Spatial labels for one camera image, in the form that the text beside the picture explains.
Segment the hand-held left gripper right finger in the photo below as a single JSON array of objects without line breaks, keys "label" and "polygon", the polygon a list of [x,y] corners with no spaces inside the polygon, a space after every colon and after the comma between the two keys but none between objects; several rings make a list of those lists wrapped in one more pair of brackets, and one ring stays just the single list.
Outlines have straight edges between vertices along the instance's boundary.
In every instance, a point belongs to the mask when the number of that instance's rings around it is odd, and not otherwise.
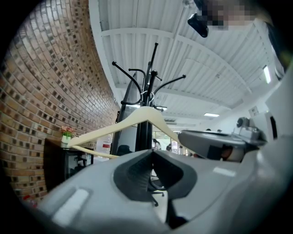
[{"label": "hand-held left gripper right finger", "polygon": [[293,137],[242,163],[194,159],[197,183],[172,201],[176,219],[160,234],[293,233]]}]

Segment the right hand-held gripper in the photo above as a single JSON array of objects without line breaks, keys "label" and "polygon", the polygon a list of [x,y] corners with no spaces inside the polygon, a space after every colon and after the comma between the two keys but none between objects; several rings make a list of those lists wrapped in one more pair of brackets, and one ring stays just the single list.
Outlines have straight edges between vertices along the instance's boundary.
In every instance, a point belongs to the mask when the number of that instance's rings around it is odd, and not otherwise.
[{"label": "right hand-held gripper", "polygon": [[283,136],[293,137],[293,68],[288,68],[265,105],[265,112],[249,119],[238,119],[236,137],[248,144],[266,144]]}]

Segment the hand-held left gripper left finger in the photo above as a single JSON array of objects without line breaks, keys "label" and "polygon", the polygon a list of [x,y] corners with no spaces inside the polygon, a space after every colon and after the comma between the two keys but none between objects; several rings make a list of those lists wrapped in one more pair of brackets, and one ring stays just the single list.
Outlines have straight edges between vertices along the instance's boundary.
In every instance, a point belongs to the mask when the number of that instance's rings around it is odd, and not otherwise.
[{"label": "hand-held left gripper left finger", "polygon": [[150,150],[93,164],[54,188],[38,205],[54,234],[166,234],[147,190]]}]

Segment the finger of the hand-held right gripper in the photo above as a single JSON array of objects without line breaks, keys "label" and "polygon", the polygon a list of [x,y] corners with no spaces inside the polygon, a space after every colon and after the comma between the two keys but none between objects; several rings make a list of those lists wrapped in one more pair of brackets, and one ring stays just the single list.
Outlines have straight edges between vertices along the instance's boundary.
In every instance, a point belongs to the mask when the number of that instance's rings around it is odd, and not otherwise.
[{"label": "finger of the hand-held right gripper", "polygon": [[209,160],[241,162],[247,146],[238,137],[212,131],[183,130],[179,132],[178,139],[196,157]]}]

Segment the black metal coat rack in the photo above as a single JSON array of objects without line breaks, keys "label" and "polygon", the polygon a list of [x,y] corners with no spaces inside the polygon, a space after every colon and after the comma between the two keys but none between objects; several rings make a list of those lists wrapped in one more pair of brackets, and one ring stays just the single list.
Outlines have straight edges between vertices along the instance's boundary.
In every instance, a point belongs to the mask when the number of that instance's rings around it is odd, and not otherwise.
[{"label": "black metal coat rack", "polygon": [[[167,85],[174,83],[176,81],[186,78],[186,75],[182,75],[176,79],[165,82],[161,84],[158,88],[154,89],[155,80],[162,81],[158,76],[158,72],[154,70],[153,64],[158,48],[158,43],[154,44],[154,50],[152,53],[151,60],[148,62],[146,72],[141,69],[129,69],[128,71],[124,70],[117,62],[113,61],[112,65],[121,71],[124,75],[130,78],[130,82],[127,85],[126,93],[121,101],[123,108],[127,106],[132,108],[140,107],[150,107],[151,109],[157,110],[159,112],[164,112],[167,110],[165,106],[160,106],[155,104],[156,94]],[[137,124],[136,132],[136,151],[143,149],[150,149],[153,143],[152,137],[152,128],[154,124],[149,121],[143,121]]]}]

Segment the wooden hanger with metal hook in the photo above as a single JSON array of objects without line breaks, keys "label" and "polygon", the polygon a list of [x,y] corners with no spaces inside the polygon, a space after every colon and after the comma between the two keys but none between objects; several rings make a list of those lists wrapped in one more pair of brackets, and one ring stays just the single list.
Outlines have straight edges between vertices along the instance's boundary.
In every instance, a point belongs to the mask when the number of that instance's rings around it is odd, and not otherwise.
[{"label": "wooden hanger with metal hook", "polygon": [[97,138],[106,136],[108,134],[118,132],[124,128],[130,127],[142,122],[151,123],[156,128],[161,130],[164,134],[168,135],[171,139],[173,139],[177,143],[180,143],[178,135],[167,126],[160,111],[149,106],[143,106],[134,110],[126,119],[122,120],[119,123],[116,123],[116,124],[113,124],[113,125],[70,139],[70,141],[67,144],[67,147],[74,148],[79,151],[92,154],[95,156],[100,156],[100,157],[104,157],[108,159],[115,159],[118,156],[89,150],[84,147],[81,147],[80,145],[87,142],[91,142]]}]

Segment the black cabinet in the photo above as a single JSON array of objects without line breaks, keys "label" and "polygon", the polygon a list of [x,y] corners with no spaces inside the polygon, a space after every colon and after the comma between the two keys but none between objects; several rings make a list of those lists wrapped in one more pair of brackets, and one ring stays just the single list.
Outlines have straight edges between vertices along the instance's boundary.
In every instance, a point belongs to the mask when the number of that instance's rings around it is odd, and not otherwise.
[{"label": "black cabinet", "polygon": [[92,154],[68,148],[61,141],[45,139],[43,170],[48,192],[92,164]]}]

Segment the potted pink flowers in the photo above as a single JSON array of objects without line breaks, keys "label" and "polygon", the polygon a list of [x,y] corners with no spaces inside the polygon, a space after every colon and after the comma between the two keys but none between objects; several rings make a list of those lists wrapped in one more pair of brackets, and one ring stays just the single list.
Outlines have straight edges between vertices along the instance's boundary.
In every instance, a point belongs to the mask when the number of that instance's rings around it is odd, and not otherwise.
[{"label": "potted pink flowers", "polygon": [[67,127],[67,126],[62,126],[61,133],[62,133],[61,142],[64,144],[68,144],[69,141],[71,140],[72,135],[73,135],[73,128]]}]

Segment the person's black shirt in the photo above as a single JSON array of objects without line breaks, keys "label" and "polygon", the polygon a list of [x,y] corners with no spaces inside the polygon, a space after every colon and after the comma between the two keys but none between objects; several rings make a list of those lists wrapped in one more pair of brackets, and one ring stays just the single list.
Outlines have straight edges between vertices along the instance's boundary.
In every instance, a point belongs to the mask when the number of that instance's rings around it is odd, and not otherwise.
[{"label": "person's black shirt", "polygon": [[287,48],[280,32],[271,24],[266,23],[268,36],[272,45],[275,56],[284,71],[287,70],[290,60],[286,58]]}]

